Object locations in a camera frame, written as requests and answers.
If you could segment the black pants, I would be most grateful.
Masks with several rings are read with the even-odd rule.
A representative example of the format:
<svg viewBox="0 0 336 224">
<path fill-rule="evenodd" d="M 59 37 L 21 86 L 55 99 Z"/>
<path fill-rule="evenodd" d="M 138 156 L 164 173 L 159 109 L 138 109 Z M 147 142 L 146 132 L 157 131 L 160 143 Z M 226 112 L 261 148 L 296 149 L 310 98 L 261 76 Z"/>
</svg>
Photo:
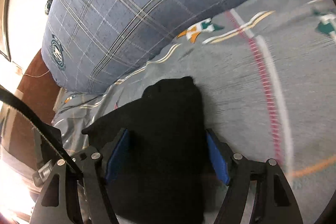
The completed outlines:
<svg viewBox="0 0 336 224">
<path fill-rule="evenodd" d="M 202 223 L 213 168 L 193 79 L 160 80 L 82 133 L 102 149 L 123 128 L 129 135 L 122 162 L 108 169 L 107 178 L 114 212 L 135 223 Z"/>
</svg>

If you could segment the brown wooden headboard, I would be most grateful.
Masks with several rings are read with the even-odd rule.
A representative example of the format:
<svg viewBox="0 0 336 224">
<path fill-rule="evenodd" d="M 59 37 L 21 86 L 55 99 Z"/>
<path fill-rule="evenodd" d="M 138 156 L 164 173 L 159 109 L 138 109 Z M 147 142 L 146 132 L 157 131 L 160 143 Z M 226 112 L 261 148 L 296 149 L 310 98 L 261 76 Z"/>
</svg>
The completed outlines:
<svg viewBox="0 0 336 224">
<path fill-rule="evenodd" d="M 42 59 L 35 55 L 25 71 L 14 95 L 23 101 L 46 124 L 51 124 L 60 87 L 52 78 Z M 3 105 L 1 117 L 1 145 L 10 155 L 36 170 L 37 158 L 33 126 L 21 114 Z"/>
</svg>

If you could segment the grey patterned bed sheet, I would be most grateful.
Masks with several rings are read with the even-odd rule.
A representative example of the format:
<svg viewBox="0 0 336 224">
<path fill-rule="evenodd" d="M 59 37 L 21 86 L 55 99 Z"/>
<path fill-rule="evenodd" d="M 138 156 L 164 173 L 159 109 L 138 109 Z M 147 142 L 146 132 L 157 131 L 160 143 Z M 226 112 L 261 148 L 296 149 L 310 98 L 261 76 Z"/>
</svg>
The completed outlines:
<svg viewBox="0 0 336 224">
<path fill-rule="evenodd" d="M 253 160 L 282 162 L 304 223 L 335 191 L 335 4 L 249 0 L 191 26 L 102 95 L 66 92 L 52 125 L 64 148 L 88 145 L 82 129 L 162 79 L 191 76 L 205 123 Z"/>
</svg>

